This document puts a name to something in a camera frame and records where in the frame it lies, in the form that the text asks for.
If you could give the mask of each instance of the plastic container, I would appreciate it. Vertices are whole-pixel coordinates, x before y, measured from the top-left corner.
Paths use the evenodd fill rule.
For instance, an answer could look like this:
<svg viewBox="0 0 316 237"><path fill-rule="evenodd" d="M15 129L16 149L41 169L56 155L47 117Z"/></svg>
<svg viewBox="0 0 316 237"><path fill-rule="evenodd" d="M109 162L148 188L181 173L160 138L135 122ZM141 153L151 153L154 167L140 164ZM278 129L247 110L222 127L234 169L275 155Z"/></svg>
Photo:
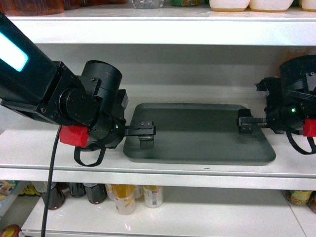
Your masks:
<svg viewBox="0 0 316 237"><path fill-rule="evenodd" d="M144 185L143 189L146 206L150 208L160 207L163 201L162 186Z"/></svg>
<svg viewBox="0 0 316 237"><path fill-rule="evenodd" d="M63 0L64 10L74 10L80 7L79 0Z"/></svg>
<svg viewBox="0 0 316 237"><path fill-rule="evenodd" d="M121 215L129 215L135 210L134 185L112 184L114 203Z"/></svg>
<svg viewBox="0 0 316 237"><path fill-rule="evenodd" d="M198 0L170 0L172 6L198 6Z"/></svg>
<svg viewBox="0 0 316 237"><path fill-rule="evenodd" d="M239 12L244 11L250 0L209 0L209 5L213 11Z"/></svg>
<svg viewBox="0 0 316 237"><path fill-rule="evenodd" d="M68 183L70 195L79 198L85 195L85 188L82 183Z"/></svg>
<svg viewBox="0 0 316 237"><path fill-rule="evenodd" d="M292 3L293 0L250 0L249 6L253 11L284 12Z"/></svg>
<svg viewBox="0 0 316 237"><path fill-rule="evenodd" d="M113 194L112 184L105 184L105 188L107 190L107 195L108 195L109 199L114 201L114 194Z"/></svg>
<svg viewBox="0 0 316 237"><path fill-rule="evenodd" d="M132 0L134 8L150 9L163 6L163 0Z"/></svg>
<svg viewBox="0 0 316 237"><path fill-rule="evenodd" d="M286 190L285 197L286 199L295 205L305 205L312 194L312 191L304 191L304 190Z"/></svg>
<svg viewBox="0 0 316 237"><path fill-rule="evenodd" d="M45 202L47 197L47 182L32 182L35 189L41 193L41 197L43 201ZM65 202L65 196L62 190L56 185L57 183L52 182L50 186L50 197L49 197L49 203L48 203L48 209L49 210L56 210L59 207L61 207Z"/></svg>
<svg viewBox="0 0 316 237"><path fill-rule="evenodd" d="M88 200L91 204L100 204L107 197L104 184L90 184L84 183L85 192L87 193Z"/></svg>
<svg viewBox="0 0 316 237"><path fill-rule="evenodd" d="M316 192L312 193L311 198L308 202L308 206L314 213L316 213Z"/></svg>
<svg viewBox="0 0 316 237"><path fill-rule="evenodd" d="M135 199L139 199L143 196L143 186L142 185L134 185L134 196Z"/></svg>
<svg viewBox="0 0 316 237"><path fill-rule="evenodd" d="M316 12L316 1L315 0L300 0L300 5L304 11Z"/></svg>
<svg viewBox="0 0 316 237"><path fill-rule="evenodd" d="M63 0L2 0L7 15L41 16L64 12Z"/></svg>

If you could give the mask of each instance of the jar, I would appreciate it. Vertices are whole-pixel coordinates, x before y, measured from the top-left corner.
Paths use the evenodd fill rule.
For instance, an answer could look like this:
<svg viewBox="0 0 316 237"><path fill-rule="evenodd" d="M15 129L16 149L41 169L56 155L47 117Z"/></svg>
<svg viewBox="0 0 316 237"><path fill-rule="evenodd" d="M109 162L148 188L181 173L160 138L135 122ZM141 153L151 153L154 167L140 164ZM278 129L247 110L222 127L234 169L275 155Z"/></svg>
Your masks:
<svg viewBox="0 0 316 237"><path fill-rule="evenodd" d="M239 12L244 11L250 0L209 0L209 5L213 11Z"/></svg>
<svg viewBox="0 0 316 237"><path fill-rule="evenodd" d="M97 6L100 5L100 0L79 0L80 6Z"/></svg>
<svg viewBox="0 0 316 237"><path fill-rule="evenodd" d="M84 183L83 185L91 204L100 204L107 197L104 184Z"/></svg>
<svg viewBox="0 0 316 237"><path fill-rule="evenodd" d="M198 0L170 0L171 6L198 6Z"/></svg>
<svg viewBox="0 0 316 237"><path fill-rule="evenodd" d="M85 188L82 183L68 183L70 195L79 198L85 195Z"/></svg>
<svg viewBox="0 0 316 237"><path fill-rule="evenodd" d="M134 185L112 184L114 203L121 215L129 215L135 210Z"/></svg>
<svg viewBox="0 0 316 237"><path fill-rule="evenodd" d="M284 12L293 0L250 0L250 9L262 12Z"/></svg>
<svg viewBox="0 0 316 237"><path fill-rule="evenodd" d="M312 193L311 198L308 202L308 206L314 213L316 213L316 192Z"/></svg>
<svg viewBox="0 0 316 237"><path fill-rule="evenodd" d="M163 201L162 186L144 185L143 189L146 206L150 208L160 207Z"/></svg>
<svg viewBox="0 0 316 237"><path fill-rule="evenodd" d="M42 16L64 12L63 0L2 0L7 15Z"/></svg>
<svg viewBox="0 0 316 237"><path fill-rule="evenodd" d="M286 190L285 197L286 199L295 205L305 205L312 194L312 191L304 190Z"/></svg>
<svg viewBox="0 0 316 237"><path fill-rule="evenodd" d="M74 10L80 7L79 0L63 0L64 10Z"/></svg>
<svg viewBox="0 0 316 237"><path fill-rule="evenodd" d="M313 11L316 12L316 1L315 0L301 0L301 8L304 11Z"/></svg>

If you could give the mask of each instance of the brown bottle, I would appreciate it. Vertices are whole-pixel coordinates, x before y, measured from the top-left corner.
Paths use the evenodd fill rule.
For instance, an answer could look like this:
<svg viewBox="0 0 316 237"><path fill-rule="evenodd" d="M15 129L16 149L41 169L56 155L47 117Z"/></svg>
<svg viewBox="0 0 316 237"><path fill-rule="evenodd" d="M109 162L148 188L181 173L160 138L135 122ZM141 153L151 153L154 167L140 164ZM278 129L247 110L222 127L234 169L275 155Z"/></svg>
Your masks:
<svg viewBox="0 0 316 237"><path fill-rule="evenodd" d="M316 213L316 192L312 193L311 198L308 202L308 206L314 213Z"/></svg>
<svg viewBox="0 0 316 237"><path fill-rule="evenodd" d="M68 183L70 195L79 198L85 195L84 185L82 183Z"/></svg>
<svg viewBox="0 0 316 237"><path fill-rule="evenodd" d="M35 189L41 193L41 197L43 201L46 201L47 197L47 182L32 182ZM61 207L65 202L65 196L63 191L59 186L56 185L55 182L51 183L50 195L49 195L49 210L56 210Z"/></svg>
<svg viewBox="0 0 316 237"><path fill-rule="evenodd" d="M64 12L63 0L1 0L7 15L41 16Z"/></svg>
<svg viewBox="0 0 316 237"><path fill-rule="evenodd" d="M100 5L100 0L79 0L80 6L97 6Z"/></svg>
<svg viewBox="0 0 316 237"><path fill-rule="evenodd" d="M104 184L84 183L83 185L90 203L100 204L107 197L107 192Z"/></svg>
<svg viewBox="0 0 316 237"><path fill-rule="evenodd" d="M2 12L4 14L4 9L1 6L1 2L0 2L0 12Z"/></svg>
<svg viewBox="0 0 316 237"><path fill-rule="evenodd" d="M56 185L61 189L61 191L65 191L68 188L68 184L65 182L57 182Z"/></svg>
<svg viewBox="0 0 316 237"><path fill-rule="evenodd" d="M64 10L74 10L80 7L79 0L63 0Z"/></svg>

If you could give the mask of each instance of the lower shelf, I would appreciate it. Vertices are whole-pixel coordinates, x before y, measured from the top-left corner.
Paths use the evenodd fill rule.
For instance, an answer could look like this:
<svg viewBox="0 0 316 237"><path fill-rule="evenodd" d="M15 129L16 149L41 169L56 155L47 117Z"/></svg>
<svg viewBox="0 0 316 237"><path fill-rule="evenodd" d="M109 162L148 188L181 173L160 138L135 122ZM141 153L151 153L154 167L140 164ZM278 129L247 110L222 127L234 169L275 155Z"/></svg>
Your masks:
<svg viewBox="0 0 316 237"><path fill-rule="evenodd" d="M19 194L22 192L22 190L27 186L27 181L20 181L16 187L14 187L13 191L7 196L7 198L4 200L3 205L0 204L0 220L8 211L14 200L19 196Z"/></svg>
<svg viewBox="0 0 316 237"><path fill-rule="evenodd" d="M316 237L316 214L307 205L290 207L307 237Z"/></svg>
<svg viewBox="0 0 316 237"><path fill-rule="evenodd" d="M108 198L99 205L87 197L66 201L49 211L47 237L105 236L278 236L305 237L281 191L164 187L164 202L156 209L137 200L135 211L119 215ZM27 236L40 236L40 199L22 227Z"/></svg>
<svg viewBox="0 0 316 237"><path fill-rule="evenodd" d="M0 221L0 231L9 225L23 226L28 219L39 197L17 197Z"/></svg>

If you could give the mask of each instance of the dark gray tray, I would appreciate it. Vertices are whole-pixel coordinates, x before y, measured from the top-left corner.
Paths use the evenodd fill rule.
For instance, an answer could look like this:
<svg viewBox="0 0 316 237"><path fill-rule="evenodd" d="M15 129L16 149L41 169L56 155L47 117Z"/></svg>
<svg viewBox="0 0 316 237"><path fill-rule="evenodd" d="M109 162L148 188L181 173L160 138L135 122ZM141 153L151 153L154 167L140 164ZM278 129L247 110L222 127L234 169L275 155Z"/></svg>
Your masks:
<svg viewBox="0 0 316 237"><path fill-rule="evenodd" d="M138 137L127 137L124 153L134 162L264 165L276 154L261 130L239 135L239 105L144 103L131 121L152 120L155 146L139 148Z"/></svg>

